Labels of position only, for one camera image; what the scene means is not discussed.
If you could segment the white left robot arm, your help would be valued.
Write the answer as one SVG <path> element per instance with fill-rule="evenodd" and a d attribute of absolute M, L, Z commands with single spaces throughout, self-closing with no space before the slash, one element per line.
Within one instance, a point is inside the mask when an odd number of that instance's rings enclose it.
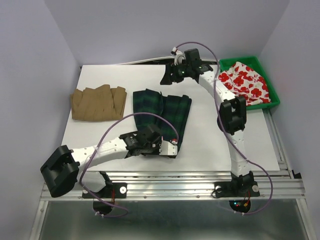
<path fill-rule="evenodd" d="M 61 145 L 41 166 L 40 172 L 53 198 L 66 195 L 76 183 L 100 197 L 106 197 L 111 193 L 110 179 L 103 171 L 88 172 L 89 167 L 140 155 L 174 158 L 177 154 L 178 139 L 165 140 L 160 129 L 151 124 L 143 130 L 121 134 L 100 145 L 74 149 Z"/>

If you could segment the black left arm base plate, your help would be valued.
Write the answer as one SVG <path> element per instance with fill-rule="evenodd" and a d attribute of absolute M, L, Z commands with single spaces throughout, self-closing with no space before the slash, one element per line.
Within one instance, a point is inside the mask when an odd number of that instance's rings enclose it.
<path fill-rule="evenodd" d="M 115 182 L 112 185 L 105 186 L 99 192 L 95 192 L 99 198 L 102 199 L 125 199 L 127 197 L 127 186 L 126 182 Z"/>

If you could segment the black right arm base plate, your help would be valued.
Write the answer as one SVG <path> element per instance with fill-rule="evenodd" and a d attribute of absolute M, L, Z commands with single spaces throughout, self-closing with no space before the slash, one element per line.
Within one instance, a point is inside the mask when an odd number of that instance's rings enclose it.
<path fill-rule="evenodd" d="M 249 184 L 236 183 L 235 181 L 217 181 L 214 183 L 211 196 L 216 199 L 259 197 L 260 191 L 256 181 Z"/>

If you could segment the dark green plaid skirt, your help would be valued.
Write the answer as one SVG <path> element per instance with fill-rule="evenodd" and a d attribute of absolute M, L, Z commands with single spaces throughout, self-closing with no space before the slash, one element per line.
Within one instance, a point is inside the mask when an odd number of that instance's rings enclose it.
<path fill-rule="evenodd" d="M 133 92 L 133 112 L 136 129 L 141 131 L 154 124 L 165 141 L 178 137 L 177 149 L 181 148 L 192 99 L 187 96 L 168 95 L 150 89 Z"/>

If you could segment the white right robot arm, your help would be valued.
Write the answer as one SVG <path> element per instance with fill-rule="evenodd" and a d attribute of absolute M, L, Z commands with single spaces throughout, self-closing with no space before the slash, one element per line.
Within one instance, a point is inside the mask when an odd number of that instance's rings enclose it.
<path fill-rule="evenodd" d="M 229 149 L 231 180 L 214 183 L 213 198 L 258 197 L 259 187 L 245 157 L 244 130 L 247 122 L 246 100 L 236 96 L 218 78 L 219 69 L 203 63 L 198 49 L 185 52 L 171 50 L 174 62 L 165 67 L 161 85 L 180 83 L 185 78 L 195 80 L 213 97 L 217 125 L 223 132 Z"/>

